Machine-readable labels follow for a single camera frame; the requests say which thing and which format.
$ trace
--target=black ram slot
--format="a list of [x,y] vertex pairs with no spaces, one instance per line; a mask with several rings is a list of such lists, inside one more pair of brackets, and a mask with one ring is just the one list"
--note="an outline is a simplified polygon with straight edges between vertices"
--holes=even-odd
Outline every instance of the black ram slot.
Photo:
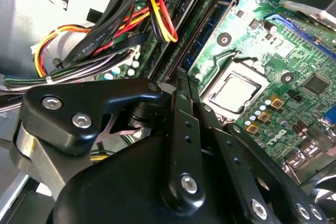
[[[190,2],[188,4],[190,6],[189,8],[185,7],[187,1]],[[202,5],[206,1],[207,0],[185,0],[185,2],[180,4],[180,8],[179,8],[180,11],[178,11],[176,13],[176,18],[177,19],[180,18],[181,13],[184,9],[188,10],[188,12],[185,13],[185,15],[181,18],[181,20],[178,23],[179,28],[177,30],[177,33],[178,33],[178,36],[179,36],[180,39],[185,36],[185,33],[187,32],[187,29],[190,26],[190,23],[193,21],[192,17],[197,16],[197,13],[199,12],[199,10],[196,9],[195,7]],[[180,45],[180,43],[181,43],[181,41],[179,41],[177,43],[167,44],[162,49],[160,54],[156,56],[156,59],[154,59],[156,61],[156,63],[154,65],[154,67],[152,68],[151,72],[149,72],[149,74],[146,75],[146,77],[151,78],[154,81],[157,81],[159,79],[160,75],[162,74],[162,69],[164,69],[165,66],[169,64],[171,55],[173,55],[175,49]]]

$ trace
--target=white wire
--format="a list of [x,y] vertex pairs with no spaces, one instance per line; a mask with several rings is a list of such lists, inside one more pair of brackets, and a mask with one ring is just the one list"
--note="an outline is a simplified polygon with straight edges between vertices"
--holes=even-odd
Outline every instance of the white wire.
[[[71,79],[75,79],[77,77],[80,77],[88,72],[92,72],[94,70],[96,70],[97,68],[100,68],[101,66],[105,65],[107,62],[109,62],[113,57],[115,56],[115,54],[111,55],[110,57],[106,58],[104,61],[102,61],[101,63],[95,65],[95,66],[92,66],[88,69],[85,69],[81,72],[78,72],[72,76],[68,76],[68,77],[65,77],[65,78],[60,78],[59,80],[55,80],[53,81],[54,84],[58,84],[58,83],[61,83],[61,82],[65,82],[65,81],[68,81],[68,80],[71,80]],[[30,86],[24,86],[24,87],[17,87],[17,88],[11,88],[10,90],[11,91],[23,91],[23,90],[28,90],[30,88],[33,88],[33,87],[36,87],[36,86],[44,86],[44,85],[50,85],[49,83],[41,83],[41,84],[35,84],[35,85],[30,85]]]

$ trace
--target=screw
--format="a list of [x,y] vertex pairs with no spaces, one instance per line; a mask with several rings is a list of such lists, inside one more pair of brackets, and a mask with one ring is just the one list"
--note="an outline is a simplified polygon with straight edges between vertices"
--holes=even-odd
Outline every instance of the screw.
[[45,97],[42,100],[42,104],[46,109],[58,110],[62,107],[62,102],[56,97]]
[[158,87],[152,83],[148,83],[148,87],[155,92],[159,90]]
[[186,97],[184,94],[180,94],[180,97],[184,100],[188,100],[188,97]]
[[204,105],[204,108],[207,112],[211,112],[211,108],[208,105]]
[[190,194],[197,193],[197,183],[193,177],[184,175],[181,178],[182,187]]
[[72,123],[74,126],[79,127],[81,129],[87,129],[91,126],[92,121],[90,117],[84,114],[77,114],[72,117]]
[[236,132],[240,133],[240,128],[238,128],[237,126],[233,125],[233,129],[234,129]]
[[305,219],[307,219],[307,220],[310,219],[308,211],[305,210],[305,208],[304,208],[303,206],[301,206],[300,204],[296,204],[296,207],[297,207],[299,213],[300,213]]
[[256,215],[260,219],[262,219],[262,220],[267,219],[267,211],[262,204],[260,204],[258,201],[253,199],[252,202],[251,202],[251,205],[252,205],[253,212],[255,212]]
[[322,215],[320,212],[317,211],[317,209],[314,206],[310,206],[310,211],[313,213],[313,215],[318,218],[319,220],[322,220]]

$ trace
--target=cable tie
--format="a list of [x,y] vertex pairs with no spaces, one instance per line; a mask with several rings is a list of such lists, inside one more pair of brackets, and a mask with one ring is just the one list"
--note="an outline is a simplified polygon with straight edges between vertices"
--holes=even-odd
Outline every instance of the cable tie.
[[58,27],[56,27],[56,29],[55,29],[55,33],[57,33],[57,36],[61,34],[61,31],[59,30]]
[[32,51],[32,55],[34,55],[35,54],[35,52],[36,52],[36,48],[37,48],[37,46],[39,45],[39,43],[37,43],[37,44],[35,44],[35,45],[33,45],[33,46],[31,46],[30,47],[30,49],[31,49],[31,51]]
[[51,76],[47,76],[47,77],[46,77],[46,82],[47,82],[48,85],[53,85],[53,84],[55,84],[54,81],[52,80]]

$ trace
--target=motherboard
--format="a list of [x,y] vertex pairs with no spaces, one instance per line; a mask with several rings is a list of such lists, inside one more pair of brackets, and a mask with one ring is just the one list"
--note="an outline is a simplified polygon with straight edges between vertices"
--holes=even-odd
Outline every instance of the motherboard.
[[[310,29],[315,40],[323,37],[322,40],[332,46],[327,51],[323,50],[325,47],[319,48],[317,41],[314,44],[274,21],[276,18],[272,19],[277,14],[291,17],[291,12],[279,2],[240,0],[216,23],[209,38],[201,40],[200,53],[189,55],[185,65],[190,76],[199,80],[203,97],[216,92],[218,101],[213,98],[209,103],[212,107],[223,107],[217,104],[220,102],[231,106],[224,111],[214,110],[245,127],[271,157],[280,161],[293,150],[300,152],[300,144],[308,142],[315,128],[329,126],[323,115],[336,102],[336,62],[333,59],[336,36],[334,31],[300,21],[302,30]],[[228,66],[233,63],[230,52],[237,52],[237,59],[251,61],[250,64],[246,62],[241,71],[248,73],[251,66],[262,66],[265,78],[257,83],[230,78],[221,95],[219,90],[224,86],[216,87],[216,84],[229,75],[223,77],[218,73],[232,68]],[[254,81],[256,78],[260,77],[254,74],[248,79]],[[255,99],[246,104],[252,94]]]
[[115,78],[169,82],[182,66],[218,119],[244,127],[279,164],[298,168],[302,154],[334,145],[326,115],[336,104],[335,29],[288,0],[165,2],[179,42],[151,35]]

